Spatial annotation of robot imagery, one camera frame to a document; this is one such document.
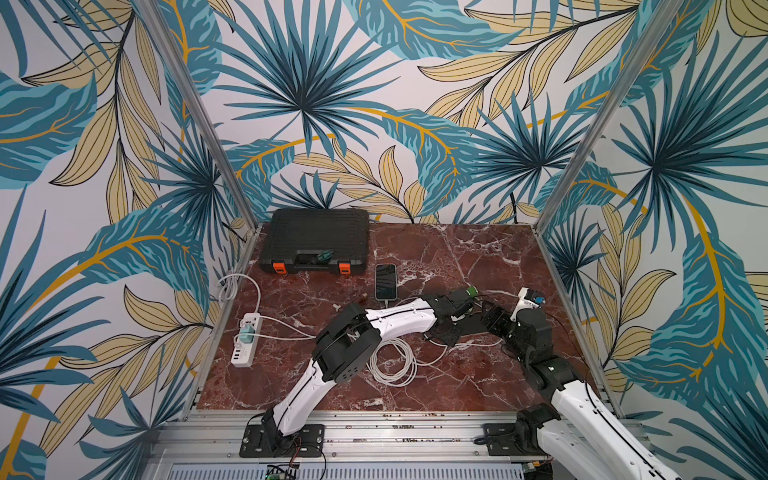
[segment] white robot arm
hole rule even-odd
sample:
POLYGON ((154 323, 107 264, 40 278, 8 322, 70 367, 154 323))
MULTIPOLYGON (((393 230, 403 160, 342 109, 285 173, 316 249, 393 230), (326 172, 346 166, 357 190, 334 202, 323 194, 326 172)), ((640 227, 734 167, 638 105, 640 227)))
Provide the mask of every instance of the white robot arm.
MULTIPOLYGON (((476 295, 470 287, 384 310, 364 310, 357 303, 345 307, 317 336, 299 382, 263 417, 274 456, 290 448, 320 400, 364 368, 383 340, 419 332, 454 345, 461 336, 456 319, 472 309, 476 295), (351 339, 349 333, 358 337, 351 339)), ((551 327, 540 308, 543 302, 538 293, 523 288, 512 313, 484 303, 480 312, 467 315, 505 341, 505 349, 517 357, 531 386, 551 401, 551 406, 520 412, 512 432, 478 440, 492 442, 497 440, 493 436, 511 435, 520 452, 552 455, 579 480, 681 480, 606 409, 567 361, 553 354, 551 327), (578 440, 562 417, 575 425, 591 448, 578 440)))

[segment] power strip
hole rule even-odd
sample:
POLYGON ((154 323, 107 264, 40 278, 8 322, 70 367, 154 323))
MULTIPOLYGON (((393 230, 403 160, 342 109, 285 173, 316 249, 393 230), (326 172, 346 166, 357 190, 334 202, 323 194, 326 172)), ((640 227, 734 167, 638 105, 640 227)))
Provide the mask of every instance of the power strip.
POLYGON ((232 352, 230 361, 232 365, 238 368, 247 368, 253 365, 253 355, 256 353, 256 344, 259 340, 256 335, 261 333, 262 323, 263 318, 255 312, 246 313, 240 321, 240 333, 237 334, 235 350, 232 352))

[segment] phone screen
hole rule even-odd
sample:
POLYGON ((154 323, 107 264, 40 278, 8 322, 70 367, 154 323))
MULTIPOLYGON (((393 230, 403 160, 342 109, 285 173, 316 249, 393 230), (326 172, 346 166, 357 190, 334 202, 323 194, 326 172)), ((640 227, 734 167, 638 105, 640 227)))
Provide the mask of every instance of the phone screen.
POLYGON ((376 299, 395 300, 397 298, 397 272, 392 263, 376 265, 376 299))

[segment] marble surface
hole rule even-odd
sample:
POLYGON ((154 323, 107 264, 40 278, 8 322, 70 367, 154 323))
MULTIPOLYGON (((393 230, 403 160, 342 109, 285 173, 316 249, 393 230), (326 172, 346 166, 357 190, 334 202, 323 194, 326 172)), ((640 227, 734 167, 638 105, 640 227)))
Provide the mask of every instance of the marble surface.
MULTIPOLYGON (((259 255, 263 238, 253 259, 259 255)), ((561 319, 553 325, 555 352, 587 371, 576 351, 576 339, 558 298, 549 270, 531 228, 526 225, 412 225, 372 224, 369 236, 369 266, 362 276, 337 276, 312 272, 296 275, 264 273, 251 263, 248 272, 261 286, 260 311, 287 321, 308 333, 318 333, 347 303, 362 302, 366 308, 382 308, 374 299, 377 263, 394 263, 399 277, 399 298, 422 293, 442 294, 474 285, 488 299, 512 309, 511 294, 529 286, 547 298, 547 311, 561 319)), ((301 377, 309 362, 314 341, 286 342, 259 339, 250 368, 229 363, 239 319, 256 306, 256 289, 243 282, 226 332, 218 346, 206 381, 199 409, 265 409, 281 401, 301 377)), ((262 333, 299 336, 285 326, 267 320, 262 333)), ((422 340, 421 334, 405 338, 416 358, 431 362, 443 348, 422 340)), ((478 344, 494 343, 497 337, 481 334, 462 337, 478 344)), ((379 368, 395 372, 402 360, 394 347, 379 353, 379 368)), ((321 410, 432 410, 508 411, 542 402, 524 381, 516 360, 501 346, 471 347, 453 351, 432 366, 419 367, 418 377, 404 387, 377 383, 365 370, 350 382, 335 387, 318 405, 321 410)))

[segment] wall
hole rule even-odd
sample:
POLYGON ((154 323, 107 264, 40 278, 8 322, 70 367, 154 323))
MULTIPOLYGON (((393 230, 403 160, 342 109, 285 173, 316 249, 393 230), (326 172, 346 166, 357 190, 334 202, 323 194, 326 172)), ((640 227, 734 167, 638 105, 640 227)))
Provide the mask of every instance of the wall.
POLYGON ((702 3, 696 38, 656 81, 635 82, 547 242, 657 453, 686 480, 757 480, 768 478, 768 3, 702 3))
POLYGON ((260 220, 532 222, 657 3, 230 0, 204 102, 260 220))
MULTIPOLYGON (((0 478, 134 478, 244 222, 130 2, 51 5, 0 5, 0 478)), ((169 9, 217 38, 207 3, 169 9)))

